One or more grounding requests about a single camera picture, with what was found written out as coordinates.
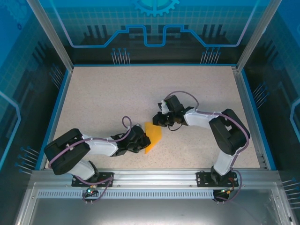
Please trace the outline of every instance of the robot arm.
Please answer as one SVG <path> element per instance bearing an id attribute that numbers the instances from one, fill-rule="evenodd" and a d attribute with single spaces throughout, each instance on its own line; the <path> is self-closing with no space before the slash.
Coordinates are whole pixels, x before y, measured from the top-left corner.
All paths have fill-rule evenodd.
<path id="1" fill-rule="evenodd" d="M 51 162 L 58 154 L 60 154 L 68 146 L 82 140 L 90 139 L 82 142 L 72 149 L 66 151 L 55 161 L 51 168 L 55 175 L 70 173 L 81 179 L 95 183 L 98 181 L 99 173 L 91 161 L 83 160 L 85 155 L 106 155 L 121 156 L 127 151 L 138 153 L 140 150 L 150 145 L 150 139 L 146 136 L 139 124 L 133 126 L 130 133 L 122 141 L 118 139 L 124 137 L 125 134 L 118 134 L 108 138 L 90 138 L 83 135 L 76 128 L 71 129 L 64 135 L 60 136 L 45 147 L 45 154 Z"/>
<path id="2" fill-rule="evenodd" d="M 164 99 L 158 106 L 161 112 L 153 117 L 154 125 L 166 127 L 177 122 L 186 126 L 200 126 L 212 130 L 218 147 L 221 149 L 211 169 L 211 178 L 218 183 L 222 176 L 230 171 L 237 154 L 247 142 L 245 134 L 232 120 L 238 123 L 250 138 L 250 133 L 238 116 L 231 109 L 223 112 L 200 112 L 193 107 L 184 108 L 175 95 Z"/>

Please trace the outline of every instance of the enclosure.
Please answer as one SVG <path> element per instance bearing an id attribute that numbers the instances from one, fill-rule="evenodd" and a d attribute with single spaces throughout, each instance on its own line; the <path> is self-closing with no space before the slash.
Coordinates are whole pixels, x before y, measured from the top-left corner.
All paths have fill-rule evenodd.
<path id="1" fill-rule="evenodd" d="M 1 224 L 298 224 L 299 10 L 297 0 L 0 0 Z M 70 129 L 109 137 L 125 133 L 123 116 L 145 129 L 175 90 L 206 112 L 233 109 L 250 131 L 234 201 L 197 186 L 220 152 L 197 126 L 163 128 L 147 154 L 86 155 L 114 173 L 93 205 L 71 174 L 48 168 L 45 146 Z"/>

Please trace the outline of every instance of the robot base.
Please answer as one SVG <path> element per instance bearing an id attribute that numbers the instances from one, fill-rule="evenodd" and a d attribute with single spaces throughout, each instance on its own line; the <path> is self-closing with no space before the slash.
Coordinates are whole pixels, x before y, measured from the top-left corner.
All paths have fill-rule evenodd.
<path id="1" fill-rule="evenodd" d="M 105 180 L 109 177 L 112 177 L 112 182 L 109 185 L 109 187 L 112 187 L 113 186 L 113 173 L 112 172 L 102 172 L 102 173 L 100 173 L 99 176 L 98 176 L 98 179 L 97 179 L 97 181 L 95 181 L 95 183 L 99 182 L 99 181 L 102 181 L 102 180 Z M 108 182 L 109 181 L 107 181 L 103 184 L 98 184 L 97 187 L 104 187 L 105 188 L 107 186 Z M 90 185 L 82 183 L 75 176 L 73 176 L 71 186 L 72 187 L 89 187 Z"/>
<path id="2" fill-rule="evenodd" d="M 234 180 L 234 187 L 239 186 L 239 182 L 237 179 L 237 175 L 235 172 L 228 172 L 224 176 L 222 176 L 221 181 L 217 185 L 214 180 L 211 178 L 211 172 L 204 172 L 200 171 L 196 173 L 196 180 L 197 180 L 197 187 L 204 188 L 204 187 L 225 187 L 230 188 L 233 186 L 233 184 L 229 181 L 229 178 L 232 178 Z"/>

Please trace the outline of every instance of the metal post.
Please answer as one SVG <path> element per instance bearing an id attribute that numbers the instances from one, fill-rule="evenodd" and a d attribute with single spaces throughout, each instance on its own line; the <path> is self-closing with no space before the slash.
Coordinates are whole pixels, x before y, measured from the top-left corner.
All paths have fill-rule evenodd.
<path id="1" fill-rule="evenodd" d="M 28 4 L 30 5 L 34 15 L 37 17 L 37 20 L 43 27 L 46 35 L 48 36 L 49 40 L 51 41 L 53 47 L 55 48 L 57 54 L 59 55 L 60 59 L 64 63 L 65 67 L 68 71 L 73 71 L 73 63 L 63 46 L 60 38 L 58 37 L 54 27 L 52 26 L 44 8 L 42 7 L 41 3 L 38 0 L 27 0 Z"/>
<path id="2" fill-rule="evenodd" d="M 269 25 L 273 15 L 276 13 L 277 8 L 279 7 L 280 3 L 281 3 L 281 0 L 271 0 L 270 1 L 269 5 L 267 6 L 266 10 L 264 11 L 256 29 L 254 30 L 245 50 L 243 51 L 243 53 L 237 63 L 238 72 L 244 68 L 250 55 L 252 54 L 253 50 L 255 49 L 258 41 L 262 37 L 267 26 Z"/>

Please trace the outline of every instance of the blue frame edge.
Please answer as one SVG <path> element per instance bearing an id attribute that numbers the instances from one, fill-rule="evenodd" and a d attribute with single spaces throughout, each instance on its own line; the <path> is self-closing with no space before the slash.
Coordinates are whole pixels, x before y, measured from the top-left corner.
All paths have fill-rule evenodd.
<path id="1" fill-rule="evenodd" d="M 235 67 L 236 64 L 201 64 L 201 63 L 163 63 L 163 64 L 126 64 L 126 65 L 114 65 L 114 64 L 74 64 L 74 67 L 148 67 L 148 66 L 230 66 Z"/>
<path id="2" fill-rule="evenodd" d="M 245 82 L 245 86 L 246 86 L 246 89 L 247 89 L 247 92 L 248 92 L 248 95 L 249 95 L 251 106 L 253 108 L 255 119 L 256 119 L 257 124 L 258 124 L 258 129 L 259 129 L 259 131 L 261 133 L 262 142 L 263 142 L 263 145 L 264 145 L 265 150 L 266 150 L 266 157 L 267 157 L 267 159 L 265 159 L 265 160 L 268 160 L 268 162 L 270 164 L 271 170 L 276 170 L 274 159 L 273 159 L 273 156 L 272 156 L 272 153 L 271 153 L 268 141 L 267 141 L 266 134 L 265 134 L 265 132 L 263 130 L 263 125 L 262 125 L 261 119 L 259 117 L 258 110 L 257 110 L 257 108 L 255 106 L 254 98 L 253 98 L 253 95 L 252 95 L 252 92 L 251 92 L 251 89 L 250 89 L 250 85 L 248 83 L 248 79 L 246 77 L 246 73 L 245 73 L 244 69 L 242 69 L 241 74 L 242 74 L 243 80 Z"/>
<path id="3" fill-rule="evenodd" d="M 46 145 L 48 144 L 49 141 L 52 141 L 54 138 L 54 134 L 55 134 L 55 130 L 60 118 L 60 113 L 63 107 L 63 103 L 65 101 L 66 98 L 66 94 L 67 94 L 67 90 L 70 84 L 70 80 L 71 80 L 71 76 L 72 73 L 70 73 L 68 70 L 66 70 L 65 75 L 64 75 L 64 79 L 62 80 L 61 86 L 60 86 L 60 91 L 58 93 L 55 105 L 54 105 L 54 109 L 49 121 L 49 125 L 47 128 L 47 132 L 42 144 L 42 148 L 41 148 L 41 152 L 38 156 L 37 159 L 37 164 L 35 167 L 35 170 L 41 170 L 41 165 L 43 163 L 43 158 L 44 158 L 44 148 L 46 147 Z"/>

